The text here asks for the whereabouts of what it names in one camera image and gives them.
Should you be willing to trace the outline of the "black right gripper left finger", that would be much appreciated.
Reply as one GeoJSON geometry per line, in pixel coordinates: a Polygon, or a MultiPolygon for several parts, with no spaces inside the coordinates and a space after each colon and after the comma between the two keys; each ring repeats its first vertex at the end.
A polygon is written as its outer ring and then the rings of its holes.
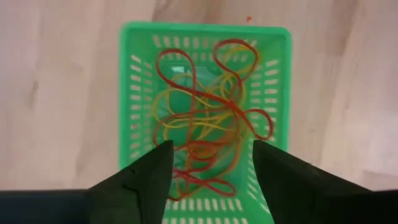
{"type": "Polygon", "coordinates": [[[161,224],[173,163],[165,141],[88,189],[0,190],[0,224],[161,224]]]}

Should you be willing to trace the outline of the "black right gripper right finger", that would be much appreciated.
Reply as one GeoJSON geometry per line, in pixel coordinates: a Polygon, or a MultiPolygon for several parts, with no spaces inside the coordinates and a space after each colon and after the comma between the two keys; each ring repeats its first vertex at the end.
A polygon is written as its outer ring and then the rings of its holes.
{"type": "Polygon", "coordinates": [[[261,140],[252,148],[275,224],[398,224],[398,189],[366,189],[261,140]]]}

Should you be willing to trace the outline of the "red rubber band bundle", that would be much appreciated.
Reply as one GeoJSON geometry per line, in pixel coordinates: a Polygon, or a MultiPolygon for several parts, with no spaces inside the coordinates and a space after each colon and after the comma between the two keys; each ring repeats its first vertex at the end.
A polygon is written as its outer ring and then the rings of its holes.
{"type": "Polygon", "coordinates": [[[180,170],[177,168],[173,169],[172,180],[178,179],[176,193],[177,196],[168,196],[169,200],[178,202],[183,198],[190,197],[195,192],[201,190],[202,188],[208,188],[217,194],[224,197],[232,197],[236,195],[236,187],[222,179],[226,174],[229,174],[238,164],[241,148],[238,147],[234,152],[232,161],[228,166],[218,175],[209,177],[207,179],[199,178],[193,173],[204,173],[211,170],[212,167],[216,165],[217,162],[222,161],[232,149],[229,149],[222,155],[219,155],[221,148],[224,144],[209,141],[192,141],[187,144],[188,158],[187,162],[199,161],[206,162],[206,165],[200,168],[193,168],[186,165],[185,170],[180,170]]]}
{"type": "MultiPolygon", "coordinates": [[[[243,80],[247,79],[252,74],[254,69],[256,68],[257,63],[259,61],[259,54],[258,54],[257,50],[253,46],[249,45],[247,42],[245,42],[242,39],[226,39],[226,40],[222,40],[221,42],[218,42],[214,46],[214,48],[213,48],[213,60],[215,61],[215,63],[222,70],[224,70],[225,72],[227,72],[229,74],[232,74],[232,76],[237,79],[237,86],[239,88],[240,93],[242,93],[243,92],[243,80]],[[245,78],[241,78],[235,71],[229,69],[225,64],[221,63],[218,60],[218,58],[217,58],[218,49],[220,47],[224,46],[224,45],[227,45],[227,44],[239,44],[239,45],[242,45],[245,48],[249,49],[254,54],[254,62],[251,65],[251,67],[249,68],[248,74],[247,74],[247,76],[245,78]]],[[[165,81],[168,85],[170,85],[171,87],[176,88],[178,90],[183,90],[183,91],[186,91],[188,93],[191,93],[193,98],[196,97],[196,96],[201,96],[201,97],[205,97],[205,98],[208,98],[208,99],[211,99],[211,100],[215,100],[215,101],[221,103],[223,105],[222,109],[225,109],[225,108],[229,109],[234,114],[238,115],[247,124],[248,128],[251,130],[251,132],[253,133],[253,135],[257,139],[266,141],[266,140],[269,140],[273,136],[274,123],[273,123],[270,115],[266,111],[261,110],[261,109],[252,109],[252,110],[243,111],[241,108],[239,108],[237,106],[237,104],[233,100],[224,100],[224,99],[222,99],[219,96],[212,95],[212,94],[206,93],[204,91],[196,90],[196,80],[197,80],[196,79],[196,74],[197,74],[196,73],[196,68],[195,68],[195,65],[193,63],[192,58],[189,56],[189,54],[187,54],[183,50],[170,48],[170,49],[165,49],[165,50],[161,51],[158,54],[158,56],[157,56],[157,58],[155,60],[155,69],[157,71],[158,76],[163,81],[165,81]],[[172,54],[172,53],[180,54],[180,55],[184,56],[190,62],[190,65],[192,67],[192,75],[193,75],[193,87],[192,88],[187,88],[187,87],[184,87],[184,86],[176,84],[172,80],[167,79],[164,76],[164,74],[161,72],[161,69],[160,69],[160,58],[163,55],[172,54]],[[256,113],[262,114],[266,118],[266,120],[268,122],[268,125],[269,125],[269,131],[268,131],[267,136],[260,136],[255,131],[253,125],[249,122],[249,120],[248,120],[248,118],[246,116],[246,113],[250,113],[250,112],[256,112],[256,113]]]]}

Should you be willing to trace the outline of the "yellow rubber band bundle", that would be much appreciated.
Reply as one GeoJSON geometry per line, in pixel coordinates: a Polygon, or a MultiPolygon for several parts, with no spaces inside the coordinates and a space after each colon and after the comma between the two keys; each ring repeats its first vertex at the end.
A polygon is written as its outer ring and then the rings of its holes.
{"type": "MultiPolygon", "coordinates": [[[[249,50],[242,45],[236,45],[235,48],[226,52],[226,55],[234,51],[249,50]]],[[[245,78],[251,65],[235,72],[241,78],[245,78]]],[[[192,71],[190,73],[181,73],[169,80],[187,88],[193,87],[192,71]]],[[[241,108],[241,105],[246,100],[246,87],[244,86],[244,81],[245,80],[243,80],[243,92],[240,93],[237,86],[237,79],[233,77],[232,74],[224,71],[222,76],[218,77],[212,85],[206,88],[201,82],[196,80],[196,90],[216,95],[224,100],[233,100],[237,106],[241,108]]],[[[179,91],[192,97],[191,93],[178,90],[170,85],[168,86],[166,90],[156,96],[154,100],[155,107],[159,104],[160,99],[164,97],[169,98],[170,92],[172,91],[179,91]]],[[[187,147],[187,144],[192,141],[209,141],[228,145],[240,135],[242,129],[240,121],[243,120],[229,109],[222,109],[222,107],[223,105],[215,100],[196,96],[194,98],[192,97],[190,110],[186,113],[174,113],[172,109],[169,109],[170,115],[168,117],[160,118],[156,113],[154,113],[153,116],[157,121],[157,125],[162,125],[164,127],[165,138],[168,135],[169,129],[188,128],[187,142],[181,145],[181,147],[187,147]]]]}

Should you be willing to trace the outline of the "green plastic basket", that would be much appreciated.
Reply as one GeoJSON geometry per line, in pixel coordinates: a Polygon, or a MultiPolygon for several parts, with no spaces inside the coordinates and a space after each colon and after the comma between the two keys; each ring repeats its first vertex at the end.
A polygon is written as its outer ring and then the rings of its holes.
{"type": "MultiPolygon", "coordinates": [[[[249,27],[209,24],[171,24],[130,22],[121,30],[119,53],[119,165],[126,167],[164,141],[174,143],[174,165],[185,170],[186,165],[200,168],[206,162],[188,163],[188,151],[181,145],[187,142],[187,127],[169,129],[158,126],[153,114],[160,118],[190,110],[192,97],[179,91],[170,92],[155,107],[156,96],[169,86],[157,74],[155,60],[165,49],[180,49],[189,54],[197,71],[197,80],[206,88],[222,74],[213,60],[213,48],[222,40],[242,39],[253,46],[259,56],[252,75],[244,81],[246,100],[244,111],[266,111],[273,123],[273,136],[266,140],[279,149],[286,149],[289,141],[290,87],[292,41],[290,33],[281,27],[249,27]]],[[[226,52],[236,44],[218,49],[217,58],[229,69],[242,70],[253,63],[249,50],[226,52]]],[[[190,73],[190,62],[182,55],[167,54],[160,60],[160,69],[172,79],[190,73]]],[[[248,120],[260,136],[267,136],[269,125],[259,113],[248,113],[248,120]]],[[[253,142],[257,138],[243,121],[240,135],[221,148],[219,155],[232,151],[211,170],[193,175],[207,179],[220,174],[232,161],[235,150],[241,148],[237,166],[222,177],[236,187],[236,195],[224,197],[202,188],[178,202],[169,200],[165,206],[163,224],[274,224],[267,202],[257,181],[252,160],[253,142]]]]}

